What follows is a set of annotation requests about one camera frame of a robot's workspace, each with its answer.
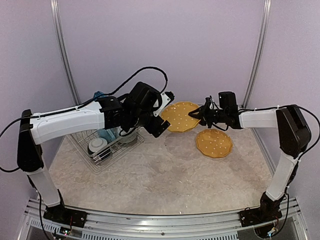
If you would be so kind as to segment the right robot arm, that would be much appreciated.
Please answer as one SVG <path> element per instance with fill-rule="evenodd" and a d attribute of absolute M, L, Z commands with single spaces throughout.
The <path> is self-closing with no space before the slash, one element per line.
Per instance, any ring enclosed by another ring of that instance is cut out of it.
<path fill-rule="evenodd" d="M 296 104 L 255 109 L 238 109 L 235 106 L 218 109 L 203 105 L 188 113 L 208 128 L 223 123 L 234 130 L 277 129 L 280 157 L 272 180 L 262 194 L 260 206 L 255 212 L 260 222 L 268 221 L 278 211 L 288 186 L 295 177 L 298 162 L 311 149 L 309 142 L 312 133 L 303 111 L 305 109 Z"/>

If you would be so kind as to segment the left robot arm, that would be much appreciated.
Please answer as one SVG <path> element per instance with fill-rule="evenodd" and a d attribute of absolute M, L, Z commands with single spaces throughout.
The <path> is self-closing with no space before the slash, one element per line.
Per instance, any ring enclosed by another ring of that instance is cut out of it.
<path fill-rule="evenodd" d="M 157 138 L 170 126 L 160 113 L 174 100 L 171 91 L 158 91 L 139 81 L 129 93 L 119 97 L 115 97 L 115 93 L 102 93 L 81 105 L 57 111 L 32 113 L 27 109 L 12 121 L 13 124 L 20 123 L 17 168 L 0 170 L 25 172 L 50 214 L 61 223 L 70 218 L 70 211 L 64 206 L 63 197 L 42 159 L 43 143 L 82 131 L 114 128 L 120 129 L 121 138 L 139 127 Z"/>

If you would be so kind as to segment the yellow dotted plate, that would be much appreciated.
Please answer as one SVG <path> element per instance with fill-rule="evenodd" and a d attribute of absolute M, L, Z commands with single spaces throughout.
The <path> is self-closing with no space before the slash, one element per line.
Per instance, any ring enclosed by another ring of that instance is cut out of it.
<path fill-rule="evenodd" d="M 219 159 L 232 152 L 232 139 L 218 129 L 205 129 L 195 138 L 197 149 L 206 157 Z"/>
<path fill-rule="evenodd" d="M 198 107 L 196 103 L 180 101 L 168 105 L 160 116 L 170 123 L 170 126 L 167 128 L 168 131 L 184 133 L 192 130 L 199 124 L 199 119 L 189 116 L 189 112 L 196 110 Z"/>

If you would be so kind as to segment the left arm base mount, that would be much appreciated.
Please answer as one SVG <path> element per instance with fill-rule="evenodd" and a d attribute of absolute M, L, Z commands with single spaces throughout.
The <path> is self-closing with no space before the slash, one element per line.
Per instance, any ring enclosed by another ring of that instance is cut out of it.
<path fill-rule="evenodd" d="M 62 200 L 56 206 L 47 206 L 43 214 L 46 220 L 79 228 L 84 228 L 87 216 L 85 211 L 66 207 Z"/>

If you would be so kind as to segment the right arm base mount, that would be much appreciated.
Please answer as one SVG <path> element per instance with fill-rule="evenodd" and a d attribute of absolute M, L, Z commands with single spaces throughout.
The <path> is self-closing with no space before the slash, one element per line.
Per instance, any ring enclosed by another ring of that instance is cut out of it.
<path fill-rule="evenodd" d="M 259 207 L 247 207 L 238 213 L 241 226 L 248 227 L 280 219 L 283 216 L 280 204 L 284 198 L 283 194 L 280 199 L 271 200 L 264 192 L 260 198 Z"/>

